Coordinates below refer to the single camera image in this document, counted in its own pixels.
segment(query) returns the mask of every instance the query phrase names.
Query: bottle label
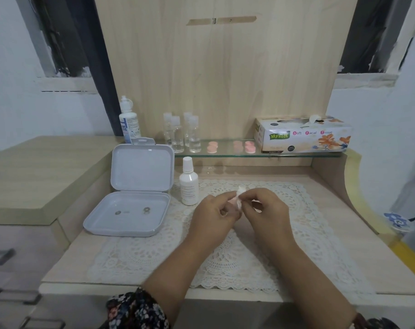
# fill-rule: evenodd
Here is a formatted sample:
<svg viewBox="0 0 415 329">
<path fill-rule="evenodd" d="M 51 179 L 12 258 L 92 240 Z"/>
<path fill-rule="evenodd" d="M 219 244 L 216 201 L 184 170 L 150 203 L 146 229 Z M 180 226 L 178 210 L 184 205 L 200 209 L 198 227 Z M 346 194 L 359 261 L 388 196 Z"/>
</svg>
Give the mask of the bottle label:
<svg viewBox="0 0 415 329">
<path fill-rule="evenodd" d="M 197 190 L 198 188 L 195 186 L 180 186 L 182 191 L 182 199 L 189 200 L 189 199 L 196 199 L 197 198 Z"/>
<path fill-rule="evenodd" d="M 123 118 L 121 121 L 125 143 L 132 143 L 134 138 L 140 137 L 139 122 L 136 117 Z"/>
</svg>

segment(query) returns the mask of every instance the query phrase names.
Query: blue flower decoration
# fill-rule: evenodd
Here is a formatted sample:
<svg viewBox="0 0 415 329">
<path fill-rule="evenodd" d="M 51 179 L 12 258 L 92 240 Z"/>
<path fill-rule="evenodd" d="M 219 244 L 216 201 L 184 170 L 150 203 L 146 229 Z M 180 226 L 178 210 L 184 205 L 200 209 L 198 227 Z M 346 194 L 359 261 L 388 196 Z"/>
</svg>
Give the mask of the blue flower decoration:
<svg viewBox="0 0 415 329">
<path fill-rule="evenodd" d="M 403 228 L 403 227 L 408 226 L 408 221 L 404 217 L 398 214 L 394 214 L 393 212 L 391 212 L 391 213 L 385 213 L 384 216 L 386 216 L 387 219 L 391 221 L 393 226 L 395 227 Z"/>
</svg>

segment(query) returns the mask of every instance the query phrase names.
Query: table top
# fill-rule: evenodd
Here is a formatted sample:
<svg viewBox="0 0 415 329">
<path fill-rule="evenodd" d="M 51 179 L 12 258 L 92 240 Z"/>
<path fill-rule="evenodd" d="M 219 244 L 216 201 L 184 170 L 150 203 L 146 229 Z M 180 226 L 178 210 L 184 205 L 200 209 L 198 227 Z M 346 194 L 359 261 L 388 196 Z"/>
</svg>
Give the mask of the table top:
<svg viewBox="0 0 415 329">
<path fill-rule="evenodd" d="M 0 151 L 0 224 L 49 225 L 101 174 L 123 138 L 40 136 Z"/>
<path fill-rule="evenodd" d="M 353 260 L 363 271 L 379 294 L 402 294 L 415 296 L 415 275 L 383 243 L 374 232 L 331 190 L 310 167 L 199 167 L 200 179 L 258 180 L 301 183 L 326 218 L 335 235 L 349 251 Z M 71 244 L 60 261 L 43 278 L 43 283 L 93 284 L 87 271 L 94 263 L 107 237 L 95 236 L 83 231 Z M 191 289 L 190 294 L 224 295 L 220 290 Z M 233 298 L 232 292 L 226 292 Z M 248 295 L 253 300 L 254 293 Z M 242 300 L 245 295 L 237 293 Z"/>
</svg>

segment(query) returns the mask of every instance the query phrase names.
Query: forearm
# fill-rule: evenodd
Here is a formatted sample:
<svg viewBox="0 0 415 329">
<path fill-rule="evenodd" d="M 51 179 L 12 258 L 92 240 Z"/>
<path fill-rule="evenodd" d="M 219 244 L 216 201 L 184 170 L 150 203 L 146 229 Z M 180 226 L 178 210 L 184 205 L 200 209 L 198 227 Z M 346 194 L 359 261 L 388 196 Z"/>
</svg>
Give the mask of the forearm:
<svg viewBox="0 0 415 329">
<path fill-rule="evenodd" d="M 349 327 L 355 308 L 297 244 L 279 247 L 271 257 L 310 328 Z"/>
<path fill-rule="evenodd" d="M 207 256 L 185 240 L 143 283 L 144 290 L 156 299 L 172 325 L 198 268 Z"/>
</svg>

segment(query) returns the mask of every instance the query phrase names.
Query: black floral fabric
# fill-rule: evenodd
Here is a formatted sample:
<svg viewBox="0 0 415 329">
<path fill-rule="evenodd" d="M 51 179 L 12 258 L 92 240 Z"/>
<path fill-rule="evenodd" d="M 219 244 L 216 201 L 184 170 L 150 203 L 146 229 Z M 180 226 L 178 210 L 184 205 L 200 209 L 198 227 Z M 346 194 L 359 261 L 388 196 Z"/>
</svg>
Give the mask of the black floral fabric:
<svg viewBox="0 0 415 329">
<path fill-rule="evenodd" d="M 108 319 L 99 329 L 169 329 L 165 313 L 142 288 L 112 297 L 106 304 Z M 349 329 L 399 329 L 387 318 L 365 320 L 357 314 Z"/>
</svg>

